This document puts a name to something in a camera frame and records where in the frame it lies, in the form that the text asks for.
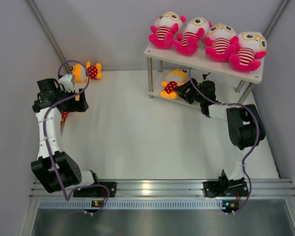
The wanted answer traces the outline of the pink panda plush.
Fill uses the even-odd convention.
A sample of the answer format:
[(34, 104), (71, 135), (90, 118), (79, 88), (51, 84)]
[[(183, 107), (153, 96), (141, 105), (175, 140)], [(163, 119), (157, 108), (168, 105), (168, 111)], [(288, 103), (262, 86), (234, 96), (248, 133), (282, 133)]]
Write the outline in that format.
[(213, 25), (205, 37), (205, 53), (212, 61), (228, 62), (236, 51), (236, 42), (238, 36), (234, 28), (222, 23)]
[(236, 52), (229, 57), (233, 70), (238, 72), (251, 72), (261, 66), (263, 57), (266, 56), (267, 41), (260, 32), (246, 31), (238, 35)]
[(190, 20), (184, 27), (182, 33), (177, 34), (177, 40), (172, 43), (173, 49), (184, 56), (192, 56), (198, 50), (200, 40), (213, 26), (211, 21), (203, 17)]
[(154, 25), (150, 27), (151, 34), (148, 37), (150, 43), (158, 49), (169, 49), (174, 35), (182, 28), (184, 22), (186, 17), (175, 12), (169, 11), (159, 15)]

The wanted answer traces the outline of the orange plush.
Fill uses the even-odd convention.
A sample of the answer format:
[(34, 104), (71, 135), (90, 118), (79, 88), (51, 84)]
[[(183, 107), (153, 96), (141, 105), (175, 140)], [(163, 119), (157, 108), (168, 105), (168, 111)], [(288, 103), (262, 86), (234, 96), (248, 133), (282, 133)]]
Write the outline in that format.
[(69, 115), (69, 112), (62, 111), (62, 113), (61, 113), (61, 121), (60, 121), (60, 132), (61, 132), (61, 134), (63, 133), (65, 121), (66, 121), (68, 115)]
[(91, 62), (88, 61), (86, 64), (86, 68), (84, 68), (80, 64), (75, 64), (74, 66), (71, 66), (69, 69), (75, 77), (75, 82), (78, 83), (87, 82), (89, 79), (100, 80), (102, 78), (102, 65), (100, 63), (91, 65)]

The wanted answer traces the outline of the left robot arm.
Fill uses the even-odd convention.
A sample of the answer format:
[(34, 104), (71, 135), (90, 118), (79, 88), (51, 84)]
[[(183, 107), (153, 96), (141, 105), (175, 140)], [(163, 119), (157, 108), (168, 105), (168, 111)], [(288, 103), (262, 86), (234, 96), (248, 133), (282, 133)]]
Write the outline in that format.
[(31, 170), (49, 193), (73, 185), (84, 186), (90, 196), (101, 192), (101, 184), (92, 170), (81, 171), (65, 151), (61, 138), (61, 120), (64, 112), (85, 112), (88, 109), (85, 93), (74, 90), (71, 74), (58, 80), (49, 78), (37, 82), (40, 92), (32, 109), (39, 125), (39, 152), (31, 163)]

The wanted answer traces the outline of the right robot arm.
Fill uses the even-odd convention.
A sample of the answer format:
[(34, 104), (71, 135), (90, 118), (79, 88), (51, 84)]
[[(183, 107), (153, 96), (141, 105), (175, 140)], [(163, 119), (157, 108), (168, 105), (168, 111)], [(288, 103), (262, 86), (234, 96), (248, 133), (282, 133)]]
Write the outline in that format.
[(222, 103), (216, 99), (213, 81), (198, 83), (192, 78), (175, 87), (174, 92), (188, 103), (200, 104), (201, 112), (208, 118), (219, 118), (227, 122), (231, 143), (239, 150), (250, 148), (240, 159), (243, 177), (228, 178), (224, 170), (216, 181), (203, 184), (206, 197), (248, 197), (251, 194), (251, 178), (245, 168), (245, 161), (255, 147), (265, 138), (265, 128), (254, 104)]

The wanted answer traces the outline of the orange plush polka dress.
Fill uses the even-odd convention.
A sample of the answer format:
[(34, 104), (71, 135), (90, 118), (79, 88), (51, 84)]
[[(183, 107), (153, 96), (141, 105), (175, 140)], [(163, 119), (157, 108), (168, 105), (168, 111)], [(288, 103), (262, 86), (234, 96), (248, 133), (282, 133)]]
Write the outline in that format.
[(186, 83), (187, 71), (184, 69), (174, 69), (167, 74), (165, 80), (161, 82), (163, 90), (160, 92), (161, 97), (169, 100), (178, 98), (175, 88)]

